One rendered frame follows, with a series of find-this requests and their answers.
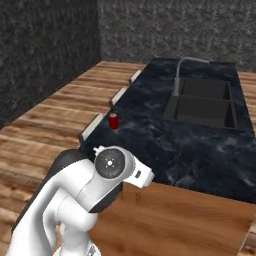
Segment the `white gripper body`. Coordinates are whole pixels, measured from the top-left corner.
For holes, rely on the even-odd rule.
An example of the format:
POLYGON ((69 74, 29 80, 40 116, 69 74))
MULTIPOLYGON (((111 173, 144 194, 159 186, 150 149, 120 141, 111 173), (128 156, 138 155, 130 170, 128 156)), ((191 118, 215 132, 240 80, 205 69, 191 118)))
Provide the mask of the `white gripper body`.
POLYGON ((146 165, 141 167, 141 182, 143 187, 148 187, 154 179, 154 173, 152 169, 146 165))

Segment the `dark double sink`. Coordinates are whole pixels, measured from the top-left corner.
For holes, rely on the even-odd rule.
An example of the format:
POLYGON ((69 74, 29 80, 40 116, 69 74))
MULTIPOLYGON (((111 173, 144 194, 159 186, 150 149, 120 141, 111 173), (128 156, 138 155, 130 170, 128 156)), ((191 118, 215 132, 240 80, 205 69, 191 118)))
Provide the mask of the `dark double sink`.
POLYGON ((163 119, 236 129, 238 123, 230 83, 181 78, 179 95, 170 96, 163 119))

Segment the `grey sink tap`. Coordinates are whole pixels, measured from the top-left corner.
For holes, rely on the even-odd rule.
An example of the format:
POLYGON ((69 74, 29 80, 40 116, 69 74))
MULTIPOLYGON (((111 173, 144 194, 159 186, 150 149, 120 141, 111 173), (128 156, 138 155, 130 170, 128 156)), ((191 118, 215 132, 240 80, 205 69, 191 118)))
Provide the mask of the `grey sink tap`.
POLYGON ((205 63, 205 64, 209 64, 211 61, 210 60, 206 60, 206 59, 200 59, 200 58, 195 58, 195 57, 182 57, 177 64, 177 68, 176 68, 176 76, 174 79, 174 88, 173 88, 173 92, 172 95, 175 97, 179 96, 179 87, 180 87, 180 68, 183 62, 185 61, 192 61, 192 62, 198 62, 198 63, 205 63))

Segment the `red soda can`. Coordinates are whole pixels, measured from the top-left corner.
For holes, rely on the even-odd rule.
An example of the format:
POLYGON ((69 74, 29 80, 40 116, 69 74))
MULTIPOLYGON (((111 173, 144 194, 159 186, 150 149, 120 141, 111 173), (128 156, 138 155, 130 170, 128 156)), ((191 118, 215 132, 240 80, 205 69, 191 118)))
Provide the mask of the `red soda can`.
POLYGON ((108 116, 109 128, 116 130, 118 128, 118 115, 116 113, 110 113, 108 116))

